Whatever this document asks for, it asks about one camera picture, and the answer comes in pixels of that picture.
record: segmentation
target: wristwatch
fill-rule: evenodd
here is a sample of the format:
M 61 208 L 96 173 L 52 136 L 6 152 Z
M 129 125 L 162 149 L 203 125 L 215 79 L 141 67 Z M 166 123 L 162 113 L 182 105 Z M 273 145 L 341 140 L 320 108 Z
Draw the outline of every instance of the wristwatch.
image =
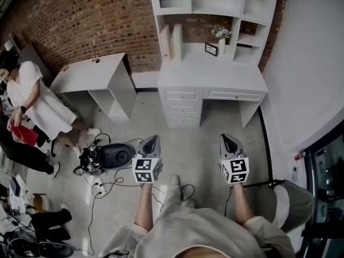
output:
M 25 114 L 26 108 L 25 108 L 24 106 L 21 106 L 20 109 L 21 109 L 21 112 L 22 112 L 23 114 Z

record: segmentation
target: white marker cube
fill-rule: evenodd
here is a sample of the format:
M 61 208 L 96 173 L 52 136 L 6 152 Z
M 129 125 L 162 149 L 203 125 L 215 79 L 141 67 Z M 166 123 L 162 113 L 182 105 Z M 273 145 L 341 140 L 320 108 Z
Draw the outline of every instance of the white marker cube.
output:
M 249 172 L 248 158 L 223 160 L 221 172 L 228 184 L 245 182 Z
M 154 183 L 160 172 L 160 159 L 133 158 L 133 175 L 137 183 Z

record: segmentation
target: white desk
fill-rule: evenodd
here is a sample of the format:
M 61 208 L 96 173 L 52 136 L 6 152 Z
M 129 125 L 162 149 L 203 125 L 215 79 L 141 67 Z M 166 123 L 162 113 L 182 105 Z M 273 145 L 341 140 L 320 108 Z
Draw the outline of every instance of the white desk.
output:
M 164 61 L 157 83 L 169 127 L 199 126 L 203 99 L 238 101 L 245 127 L 268 92 L 258 67 L 183 46 L 182 61 Z
M 134 86 L 123 64 L 125 53 L 72 63 L 59 72 L 51 90 L 55 94 L 88 91 L 112 120 L 129 120 L 136 99 Z

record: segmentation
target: power strip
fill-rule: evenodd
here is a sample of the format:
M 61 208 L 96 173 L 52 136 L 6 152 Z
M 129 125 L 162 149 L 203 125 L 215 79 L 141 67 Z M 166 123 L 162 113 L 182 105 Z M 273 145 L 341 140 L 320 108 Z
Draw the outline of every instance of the power strip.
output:
M 97 190 L 97 193 L 100 192 L 102 196 L 104 196 L 106 194 L 105 188 L 104 186 L 99 186 L 100 184 L 102 184 L 102 180 L 101 178 L 96 178 L 95 179 L 95 183 L 98 183 L 97 185 L 95 185 L 95 190 Z

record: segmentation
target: woman in white dress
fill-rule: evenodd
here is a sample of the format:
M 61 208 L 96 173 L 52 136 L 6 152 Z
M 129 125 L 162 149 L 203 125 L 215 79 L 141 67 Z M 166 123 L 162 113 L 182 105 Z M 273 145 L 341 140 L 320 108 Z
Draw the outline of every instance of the woman in white dress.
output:
M 17 107 L 9 119 L 9 130 L 11 125 L 18 127 L 23 114 L 26 114 L 51 140 L 58 137 L 71 146 L 77 157 L 81 155 L 80 146 L 66 133 L 72 128 L 94 135 L 101 132 L 96 128 L 87 128 L 76 119 L 76 114 L 44 85 L 42 73 L 32 61 L 18 64 L 18 55 L 6 51 L 0 56 L 0 76 L 8 82 L 8 95 L 13 106 Z

